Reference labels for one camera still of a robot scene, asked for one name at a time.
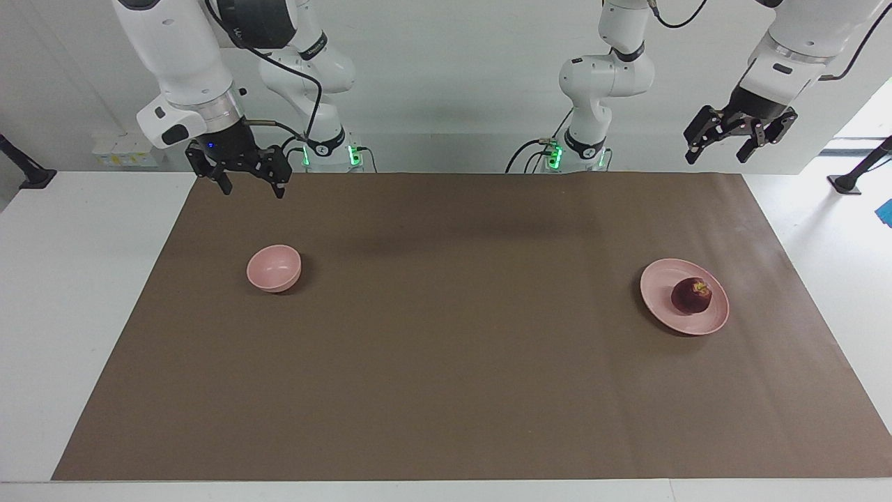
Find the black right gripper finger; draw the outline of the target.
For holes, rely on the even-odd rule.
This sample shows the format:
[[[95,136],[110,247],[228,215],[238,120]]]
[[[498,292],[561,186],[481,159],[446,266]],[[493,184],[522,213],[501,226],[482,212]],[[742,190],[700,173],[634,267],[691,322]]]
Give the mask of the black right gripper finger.
[[[266,149],[257,149],[256,155],[257,162],[252,169],[252,175],[270,185],[276,198],[284,198],[286,186],[293,173],[286,153],[280,146],[274,145]]]
[[[211,163],[196,139],[189,142],[185,155],[197,178],[206,178],[214,182],[225,196],[231,194],[233,186],[226,174],[225,166],[222,163]]]

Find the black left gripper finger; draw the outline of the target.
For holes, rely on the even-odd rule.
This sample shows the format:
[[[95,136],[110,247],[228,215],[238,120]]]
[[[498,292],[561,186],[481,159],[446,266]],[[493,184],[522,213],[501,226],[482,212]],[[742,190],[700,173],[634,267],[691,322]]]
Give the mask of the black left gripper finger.
[[[736,154],[739,162],[748,162],[753,153],[763,146],[779,143],[797,118],[799,114],[791,106],[771,120],[744,117],[736,127],[736,132],[746,137],[746,141]]]
[[[689,165],[694,165],[708,146],[730,136],[729,130],[733,129],[729,125],[730,118],[731,114],[726,114],[724,110],[718,110],[711,105],[704,105],[698,111],[683,131],[688,147],[684,157]]]

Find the dark red apple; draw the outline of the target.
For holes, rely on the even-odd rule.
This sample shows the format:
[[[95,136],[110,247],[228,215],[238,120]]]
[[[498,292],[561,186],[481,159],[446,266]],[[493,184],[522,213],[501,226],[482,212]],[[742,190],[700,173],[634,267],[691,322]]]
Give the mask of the dark red apple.
[[[713,291],[703,277],[686,277],[671,292],[671,302],[683,314],[700,314],[711,305]]]

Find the pink bowl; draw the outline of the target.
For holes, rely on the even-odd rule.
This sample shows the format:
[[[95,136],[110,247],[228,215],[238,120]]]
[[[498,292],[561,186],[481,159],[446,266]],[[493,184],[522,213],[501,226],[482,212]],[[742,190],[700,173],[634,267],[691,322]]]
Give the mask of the pink bowl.
[[[270,294],[292,288],[302,276],[302,257],[289,245],[271,245],[252,255],[246,267],[249,283]]]

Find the pink plate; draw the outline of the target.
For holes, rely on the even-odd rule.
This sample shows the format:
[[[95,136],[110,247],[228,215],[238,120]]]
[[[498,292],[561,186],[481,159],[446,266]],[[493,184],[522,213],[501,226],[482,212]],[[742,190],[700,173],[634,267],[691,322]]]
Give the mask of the pink plate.
[[[701,277],[712,292],[710,305],[704,312],[688,314],[672,304],[672,290],[689,277]],[[640,292],[656,320],[682,335],[698,337],[717,333],[730,317],[730,303],[722,284],[710,271],[691,261],[677,258],[653,261],[641,274]]]

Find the brown paper mat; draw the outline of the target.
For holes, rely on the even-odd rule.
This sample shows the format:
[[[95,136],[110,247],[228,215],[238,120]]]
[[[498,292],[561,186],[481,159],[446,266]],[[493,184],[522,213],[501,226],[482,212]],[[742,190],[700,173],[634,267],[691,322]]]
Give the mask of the brown paper mat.
[[[195,181],[54,480],[892,478],[892,435],[745,180]],[[302,257],[280,294],[246,267]],[[722,330],[656,320],[677,258]]]

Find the white wall socket boxes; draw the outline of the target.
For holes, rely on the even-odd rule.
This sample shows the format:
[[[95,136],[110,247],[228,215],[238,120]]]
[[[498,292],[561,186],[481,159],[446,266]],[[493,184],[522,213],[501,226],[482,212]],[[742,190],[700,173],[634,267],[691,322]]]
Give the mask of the white wall socket boxes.
[[[159,168],[166,153],[153,146],[142,134],[93,136],[93,157],[107,168]]]

